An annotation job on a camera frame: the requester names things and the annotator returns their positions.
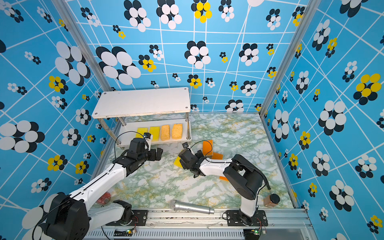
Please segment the yellow sponge back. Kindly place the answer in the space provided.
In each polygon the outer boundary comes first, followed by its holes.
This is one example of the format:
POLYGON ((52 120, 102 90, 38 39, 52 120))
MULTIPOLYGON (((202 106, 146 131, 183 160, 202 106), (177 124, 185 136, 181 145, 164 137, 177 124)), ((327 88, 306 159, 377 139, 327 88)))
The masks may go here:
POLYGON ((177 159, 174 161, 174 165, 179 168, 183 168, 180 162, 181 158, 177 157, 177 159))

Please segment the yellow sponge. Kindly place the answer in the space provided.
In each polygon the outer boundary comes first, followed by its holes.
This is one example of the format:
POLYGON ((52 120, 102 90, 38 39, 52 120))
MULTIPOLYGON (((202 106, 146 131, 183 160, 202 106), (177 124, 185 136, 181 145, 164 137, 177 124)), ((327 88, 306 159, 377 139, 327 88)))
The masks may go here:
POLYGON ((157 142, 160 138, 160 130, 161 130, 161 127, 157 126, 157 127, 150 127, 150 130, 149 130, 149 133, 152 135, 152 141, 153 142, 157 142))
POLYGON ((137 128, 136 138, 143 138, 145 133, 148 132, 148 128, 137 128))
POLYGON ((180 162, 181 158, 177 157, 177 159, 174 161, 174 165, 179 168, 183 168, 180 162))

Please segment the orange sponge back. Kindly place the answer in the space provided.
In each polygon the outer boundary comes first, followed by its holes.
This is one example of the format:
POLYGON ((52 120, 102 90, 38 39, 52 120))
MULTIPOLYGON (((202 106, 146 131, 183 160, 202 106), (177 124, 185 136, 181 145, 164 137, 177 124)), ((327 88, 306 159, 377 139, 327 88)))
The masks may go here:
POLYGON ((213 155, 213 140, 203 141, 203 155, 206 157, 213 155))

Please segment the tan porous sponge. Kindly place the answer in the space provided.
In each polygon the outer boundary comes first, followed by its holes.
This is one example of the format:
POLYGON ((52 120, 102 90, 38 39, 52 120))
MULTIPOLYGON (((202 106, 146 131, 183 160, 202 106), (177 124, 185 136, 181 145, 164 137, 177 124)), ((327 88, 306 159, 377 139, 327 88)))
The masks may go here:
POLYGON ((168 141, 171 138, 170 125, 161 126, 161 141, 168 141))
POLYGON ((172 128, 172 139, 179 140, 183 137, 183 124, 174 124, 172 128))

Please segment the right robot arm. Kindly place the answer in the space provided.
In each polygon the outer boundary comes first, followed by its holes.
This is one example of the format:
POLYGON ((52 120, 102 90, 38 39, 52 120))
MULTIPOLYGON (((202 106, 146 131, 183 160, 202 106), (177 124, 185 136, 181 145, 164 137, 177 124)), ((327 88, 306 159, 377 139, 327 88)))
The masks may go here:
POLYGON ((241 195, 240 220, 246 226, 253 225, 257 218, 259 193, 263 188, 271 189, 266 175, 242 155, 236 154, 227 160, 215 161, 196 154, 190 148, 179 153, 180 163, 194 177, 219 176, 225 177, 241 195))

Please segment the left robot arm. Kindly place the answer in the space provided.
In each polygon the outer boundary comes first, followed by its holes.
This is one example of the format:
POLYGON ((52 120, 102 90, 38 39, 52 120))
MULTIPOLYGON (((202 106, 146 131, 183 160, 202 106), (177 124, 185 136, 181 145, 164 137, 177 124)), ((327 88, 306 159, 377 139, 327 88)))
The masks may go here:
POLYGON ((137 224, 132 205, 121 200, 107 207, 92 206, 111 187, 127 178, 147 161, 160 161, 163 149, 151 148, 148 138, 134 138, 128 150, 88 184, 66 195, 58 193, 42 217, 42 235, 54 240, 82 240, 88 232, 112 222, 137 224))

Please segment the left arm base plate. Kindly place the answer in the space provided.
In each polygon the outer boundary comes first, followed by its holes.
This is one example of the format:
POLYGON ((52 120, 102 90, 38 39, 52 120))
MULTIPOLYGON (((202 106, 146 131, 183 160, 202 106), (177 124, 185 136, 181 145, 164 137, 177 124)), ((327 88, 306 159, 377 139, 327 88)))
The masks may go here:
POLYGON ((123 220, 118 220, 116 222, 108 223, 107 226, 136 226, 136 227, 143 227, 146 225, 147 218, 148 218, 148 210, 132 210, 131 213, 131 220, 128 222, 125 222, 123 220))

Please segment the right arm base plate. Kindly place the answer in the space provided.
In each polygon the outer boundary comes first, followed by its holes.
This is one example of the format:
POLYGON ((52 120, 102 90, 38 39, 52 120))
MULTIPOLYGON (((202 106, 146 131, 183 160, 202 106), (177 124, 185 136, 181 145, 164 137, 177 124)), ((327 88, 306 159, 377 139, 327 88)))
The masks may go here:
POLYGON ((265 211, 256 211, 252 217, 247 216, 240 210, 225 211, 225 219, 229 227, 267 227, 269 225, 265 211))

